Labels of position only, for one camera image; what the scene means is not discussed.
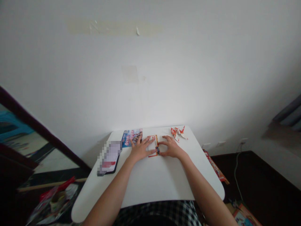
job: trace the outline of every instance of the card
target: card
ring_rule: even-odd
[[[130,139],[132,139],[133,143],[136,144],[138,137],[142,136],[142,129],[134,129],[134,130],[125,130],[122,135],[122,147],[127,148],[131,147],[132,144],[130,142]]]
[[[151,150],[156,150],[155,153],[149,155],[148,157],[154,157],[154,156],[158,156],[160,155],[160,149],[159,149],[159,145],[158,145],[158,137],[157,135],[152,135],[150,136],[150,138],[148,140],[155,140],[153,143],[151,143],[146,150],[147,151],[151,151]]]

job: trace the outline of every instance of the finger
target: finger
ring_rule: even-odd
[[[156,152],[156,149],[150,150],[150,151],[145,152],[145,153],[146,153],[146,156],[149,156],[149,155],[151,155],[151,154],[153,154],[153,153],[155,153],[155,152]]]
[[[148,141],[149,138],[150,138],[150,137],[145,138],[145,139],[142,141],[142,144],[145,144],[145,143]]]
[[[138,137],[137,143],[140,143],[141,138],[142,138],[142,136],[140,135],[140,136]]]
[[[168,153],[167,152],[160,152],[160,155],[165,157],[165,156],[168,156]]]
[[[130,142],[131,142],[132,148],[135,147],[135,144],[134,144],[134,142],[132,141],[132,139],[130,139]]]
[[[171,141],[172,138],[170,136],[162,136],[163,138],[167,139],[168,141]]]
[[[166,141],[160,141],[160,142],[158,142],[158,144],[168,145],[168,142],[166,142]]]
[[[146,146],[149,146],[151,143],[153,143],[155,140],[149,140],[148,142],[145,143]]]

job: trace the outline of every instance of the white wall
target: white wall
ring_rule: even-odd
[[[301,1],[3,1],[0,83],[93,166],[111,131],[187,124],[244,149],[300,94]],[[75,35],[66,18],[145,21],[154,37]],[[122,65],[136,65],[125,83]],[[218,141],[226,140],[222,148]]]

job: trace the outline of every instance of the small toy piece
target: small toy piece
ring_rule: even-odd
[[[179,139],[179,136],[178,136],[178,132],[171,128],[171,131],[172,131],[172,135],[174,136],[174,138],[176,139],[176,141],[180,142],[180,139]]]
[[[188,138],[187,138],[186,135],[184,134],[184,129],[185,129],[185,126],[183,127],[182,130],[180,130],[180,129],[177,128],[177,127],[171,128],[172,135],[174,136],[174,138],[176,139],[176,141],[180,142],[179,135],[181,135],[183,138],[185,138],[185,139],[188,140]]]
[[[175,129],[178,131],[178,134],[180,134],[183,138],[185,138],[185,139],[188,140],[188,138],[187,138],[186,135],[184,134],[185,126],[183,127],[182,130],[178,129],[177,127],[175,127]]]

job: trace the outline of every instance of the dark wooden floor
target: dark wooden floor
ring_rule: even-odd
[[[225,203],[229,198],[241,199],[234,178],[236,156],[212,156],[230,182],[223,183]],[[255,153],[239,155],[236,178],[244,202],[262,225],[300,225],[301,191]]]

